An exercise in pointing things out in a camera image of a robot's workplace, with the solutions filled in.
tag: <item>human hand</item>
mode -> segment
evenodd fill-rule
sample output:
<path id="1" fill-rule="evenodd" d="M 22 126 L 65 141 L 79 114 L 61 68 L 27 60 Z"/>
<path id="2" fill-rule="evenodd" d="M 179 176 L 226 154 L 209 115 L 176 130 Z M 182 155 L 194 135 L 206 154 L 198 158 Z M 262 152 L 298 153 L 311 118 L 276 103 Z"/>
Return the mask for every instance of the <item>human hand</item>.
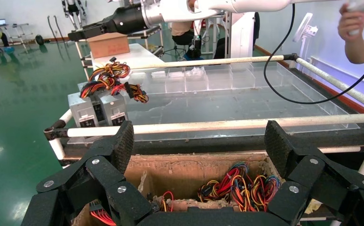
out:
<path id="1" fill-rule="evenodd" d="M 341 19 L 338 30 L 339 35 L 344 41 L 356 41 L 362 38 L 364 30 L 364 12 L 348 12 L 348 4 L 344 4 L 340 8 Z M 358 34 L 350 35 L 349 32 L 359 30 Z"/>

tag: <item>green floor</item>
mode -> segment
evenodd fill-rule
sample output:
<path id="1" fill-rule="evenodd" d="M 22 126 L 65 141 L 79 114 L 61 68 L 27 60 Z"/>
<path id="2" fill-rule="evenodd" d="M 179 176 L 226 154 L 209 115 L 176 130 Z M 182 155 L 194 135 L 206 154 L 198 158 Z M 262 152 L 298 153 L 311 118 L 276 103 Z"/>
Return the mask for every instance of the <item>green floor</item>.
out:
<path id="1" fill-rule="evenodd" d="M 61 169 L 42 131 L 67 111 L 67 95 L 86 81 L 73 43 L 45 47 L 30 45 L 26 54 L 18 46 L 0 56 L 0 226 L 20 225 L 36 184 Z"/>

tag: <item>white robotic arm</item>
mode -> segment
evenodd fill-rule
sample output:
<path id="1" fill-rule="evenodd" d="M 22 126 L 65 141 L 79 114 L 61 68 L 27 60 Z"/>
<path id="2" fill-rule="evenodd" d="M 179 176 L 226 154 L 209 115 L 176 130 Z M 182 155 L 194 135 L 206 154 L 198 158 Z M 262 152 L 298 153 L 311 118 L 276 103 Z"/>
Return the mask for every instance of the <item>white robotic arm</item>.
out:
<path id="1" fill-rule="evenodd" d="M 141 0 L 140 4 L 118 8 L 103 21 L 69 34 L 71 40 L 94 37 L 103 33 L 130 34 L 161 22 L 185 22 L 205 19 L 222 11 L 232 13 L 279 11 L 292 3 L 332 0 L 196 0 L 195 11 L 188 0 Z"/>
<path id="2" fill-rule="evenodd" d="M 197 0 L 193 12 L 186 0 L 160 0 L 153 4 L 143 1 L 147 22 L 183 22 L 204 19 L 228 11 L 232 13 L 273 12 L 286 8 L 289 4 L 331 0 Z"/>

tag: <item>cardboard box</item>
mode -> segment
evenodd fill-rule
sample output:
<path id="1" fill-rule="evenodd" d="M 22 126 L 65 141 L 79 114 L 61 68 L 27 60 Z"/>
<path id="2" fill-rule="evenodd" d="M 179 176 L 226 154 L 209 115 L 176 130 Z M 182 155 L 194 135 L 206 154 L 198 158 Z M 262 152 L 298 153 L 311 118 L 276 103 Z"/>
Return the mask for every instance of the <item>cardboard box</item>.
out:
<path id="1" fill-rule="evenodd" d="M 128 38 L 124 34 L 107 33 L 90 38 L 87 41 L 93 58 L 129 53 Z"/>
<path id="2" fill-rule="evenodd" d="M 220 209 L 233 207 L 239 211 L 234 202 L 224 200 L 198 202 L 197 190 L 209 180 L 221 180 L 231 166 L 245 162 L 249 166 L 248 175 L 254 178 L 258 174 L 276 175 L 280 178 L 270 158 L 263 153 L 214 153 L 214 154 L 172 154 L 172 155 L 133 155 L 129 161 L 125 177 L 144 197 L 150 193 L 155 199 L 162 199 L 165 191 L 172 191 L 175 212 L 186 211 L 188 207 L 201 209 Z M 311 203 L 309 209 L 317 210 L 320 204 Z M 89 215 L 88 205 L 76 218 L 73 226 L 104 226 Z"/>

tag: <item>laptop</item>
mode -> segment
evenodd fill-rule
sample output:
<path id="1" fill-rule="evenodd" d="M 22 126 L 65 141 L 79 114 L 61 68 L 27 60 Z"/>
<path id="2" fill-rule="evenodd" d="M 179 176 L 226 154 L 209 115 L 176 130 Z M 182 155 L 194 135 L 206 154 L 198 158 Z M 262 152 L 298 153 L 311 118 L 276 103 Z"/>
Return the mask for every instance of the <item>laptop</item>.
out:
<path id="1" fill-rule="evenodd" d="M 0 26 L 6 26 L 5 19 L 0 19 Z"/>

